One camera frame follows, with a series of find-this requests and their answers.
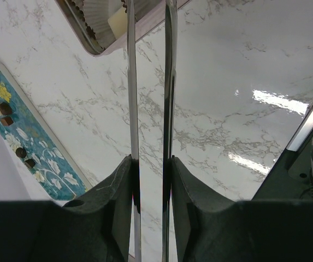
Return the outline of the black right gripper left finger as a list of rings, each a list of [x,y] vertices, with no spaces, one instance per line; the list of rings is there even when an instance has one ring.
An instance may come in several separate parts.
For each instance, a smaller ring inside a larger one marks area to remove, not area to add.
[[[133,159],[60,206],[0,201],[0,261],[127,261]]]

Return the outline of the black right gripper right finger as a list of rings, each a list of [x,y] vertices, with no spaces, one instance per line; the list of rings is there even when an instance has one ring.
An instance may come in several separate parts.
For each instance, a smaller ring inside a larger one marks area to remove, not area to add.
[[[231,201],[173,157],[179,261],[313,261],[313,201]]]

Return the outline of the pink chocolate box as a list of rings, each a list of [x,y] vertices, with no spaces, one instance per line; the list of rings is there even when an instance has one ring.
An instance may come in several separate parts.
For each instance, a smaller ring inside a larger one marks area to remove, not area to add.
[[[126,46],[127,1],[57,1],[84,49],[104,56]],[[164,21],[165,1],[134,1],[135,39]]]

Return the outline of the metal tongs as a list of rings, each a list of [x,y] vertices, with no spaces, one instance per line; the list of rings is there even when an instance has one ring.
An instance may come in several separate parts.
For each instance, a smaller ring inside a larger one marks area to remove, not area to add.
[[[128,105],[131,136],[132,178],[134,179],[134,252],[135,260],[141,261],[141,207],[140,167],[138,137],[137,63],[135,50],[135,8],[127,1],[127,55],[128,55]],[[178,40],[177,1],[166,1],[165,7],[165,81],[162,168],[162,261],[169,261],[170,161],[172,158],[173,121],[176,83],[176,49]]]

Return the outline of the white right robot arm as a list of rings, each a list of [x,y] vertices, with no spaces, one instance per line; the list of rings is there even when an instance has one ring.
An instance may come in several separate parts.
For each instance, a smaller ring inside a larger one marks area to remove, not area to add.
[[[83,196],[0,201],[0,261],[127,261],[137,163]],[[250,201],[231,201],[167,163],[180,261],[313,261],[313,131],[285,150]]]

